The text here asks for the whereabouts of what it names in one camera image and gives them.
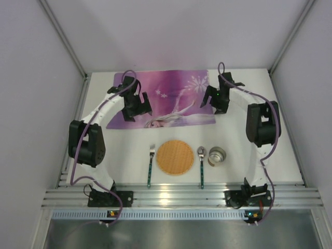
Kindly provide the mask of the purple printed placemat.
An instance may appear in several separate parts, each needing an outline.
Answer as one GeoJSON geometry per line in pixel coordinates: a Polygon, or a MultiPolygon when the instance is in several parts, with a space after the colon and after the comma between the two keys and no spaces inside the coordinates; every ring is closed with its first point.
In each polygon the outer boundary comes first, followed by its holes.
{"type": "Polygon", "coordinates": [[[108,123],[108,129],[183,127],[214,124],[211,106],[200,107],[209,86],[208,70],[137,72],[142,92],[146,92],[152,114],[124,120],[122,113],[108,123]]]}

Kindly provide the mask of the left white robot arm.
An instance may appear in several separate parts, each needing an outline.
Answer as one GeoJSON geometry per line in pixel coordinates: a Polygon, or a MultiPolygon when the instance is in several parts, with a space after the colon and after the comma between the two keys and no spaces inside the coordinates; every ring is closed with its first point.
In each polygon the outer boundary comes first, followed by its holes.
{"type": "Polygon", "coordinates": [[[70,185],[80,180],[92,181],[94,190],[115,194],[115,181],[103,164],[106,145],[103,129],[118,113],[125,122],[135,122],[135,117],[152,114],[146,92],[133,70],[122,74],[121,83],[111,87],[100,104],[81,120],[73,120],[69,126],[68,156],[74,159],[70,185]]]}

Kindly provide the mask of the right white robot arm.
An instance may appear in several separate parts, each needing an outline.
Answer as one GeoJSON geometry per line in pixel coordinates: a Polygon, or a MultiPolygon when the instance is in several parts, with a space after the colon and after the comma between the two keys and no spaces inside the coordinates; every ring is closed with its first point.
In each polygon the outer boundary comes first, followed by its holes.
{"type": "Polygon", "coordinates": [[[208,86],[201,106],[209,103],[216,115],[226,114],[230,103],[246,111],[245,134],[251,143],[248,171],[241,185],[244,201],[269,194],[265,161],[274,153],[282,133],[279,105],[266,97],[244,89],[244,84],[234,82],[230,72],[219,73],[219,87],[208,86]]]}

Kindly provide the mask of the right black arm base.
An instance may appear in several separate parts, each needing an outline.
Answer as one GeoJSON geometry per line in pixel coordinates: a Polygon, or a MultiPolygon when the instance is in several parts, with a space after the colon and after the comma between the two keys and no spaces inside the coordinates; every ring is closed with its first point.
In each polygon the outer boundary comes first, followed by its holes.
{"type": "Polygon", "coordinates": [[[253,197],[245,197],[240,190],[227,190],[224,192],[226,206],[234,209],[241,207],[267,207],[272,202],[272,196],[268,190],[265,193],[253,197]]]}

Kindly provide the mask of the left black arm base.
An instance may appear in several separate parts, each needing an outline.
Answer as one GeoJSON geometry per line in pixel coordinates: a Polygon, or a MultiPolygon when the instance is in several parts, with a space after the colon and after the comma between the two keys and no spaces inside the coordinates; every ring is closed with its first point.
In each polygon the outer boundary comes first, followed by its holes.
{"type": "MultiPolygon", "coordinates": [[[[133,191],[117,191],[116,195],[122,201],[124,208],[130,208],[133,203],[133,191]]],[[[88,207],[90,208],[119,208],[120,201],[109,192],[100,192],[93,189],[89,193],[88,207]]]]}

